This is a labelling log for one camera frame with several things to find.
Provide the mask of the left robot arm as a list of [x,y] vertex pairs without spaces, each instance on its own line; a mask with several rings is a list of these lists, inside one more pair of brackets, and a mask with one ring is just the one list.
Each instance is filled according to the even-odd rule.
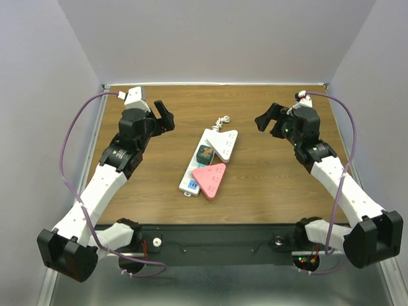
[[46,267],[84,282],[107,254],[118,255],[122,247],[127,251],[147,251],[142,227],[137,222],[122,218],[102,231],[96,231],[95,225],[115,193],[142,162],[149,140],[175,128],[174,116],[164,103],[158,100],[154,105],[159,117],[144,102],[122,112],[119,132],[104,150],[82,194],[75,195],[71,210],[52,230],[39,233],[37,244]]

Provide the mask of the dark green cube adapter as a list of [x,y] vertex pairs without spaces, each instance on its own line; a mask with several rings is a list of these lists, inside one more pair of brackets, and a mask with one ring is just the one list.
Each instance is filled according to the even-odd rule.
[[207,145],[200,145],[196,153],[197,163],[208,166],[211,164],[214,157],[214,149]]

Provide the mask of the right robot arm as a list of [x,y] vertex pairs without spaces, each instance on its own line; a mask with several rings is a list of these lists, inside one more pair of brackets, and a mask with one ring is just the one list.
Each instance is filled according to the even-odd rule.
[[320,217],[303,218],[293,233],[295,245],[307,249],[314,243],[327,244],[343,252],[356,268],[399,255],[402,216],[386,211],[348,174],[332,147],[320,139],[320,117],[316,110],[273,103],[254,121],[258,130],[264,131],[271,120],[275,125],[270,134],[293,145],[298,162],[333,196],[349,223],[339,226]]

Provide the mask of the white colourful power strip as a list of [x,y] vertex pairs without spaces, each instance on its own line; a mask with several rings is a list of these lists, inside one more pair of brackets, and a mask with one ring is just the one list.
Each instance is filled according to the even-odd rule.
[[193,156],[189,161],[184,176],[182,177],[182,180],[180,181],[180,184],[178,186],[178,188],[184,193],[185,196],[197,196],[200,193],[200,186],[195,181],[195,179],[193,179],[192,171],[196,168],[201,168],[205,166],[205,164],[197,162],[196,154],[198,153],[201,145],[211,147],[211,144],[208,142],[207,139],[214,133],[215,131],[211,129],[205,129],[194,150]]

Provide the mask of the pink triangular power socket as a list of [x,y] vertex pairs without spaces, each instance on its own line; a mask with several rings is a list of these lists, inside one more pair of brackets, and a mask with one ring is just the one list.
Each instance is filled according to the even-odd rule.
[[193,179],[208,200],[214,200],[226,171],[226,164],[219,163],[194,169]]

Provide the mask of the white triangular power socket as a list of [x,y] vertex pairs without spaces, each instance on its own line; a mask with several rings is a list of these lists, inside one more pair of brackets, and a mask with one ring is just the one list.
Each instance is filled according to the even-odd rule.
[[231,159],[231,155],[237,138],[237,130],[230,130],[225,132],[210,131],[210,134],[207,137],[207,141],[214,149],[219,159],[224,163],[228,163]]

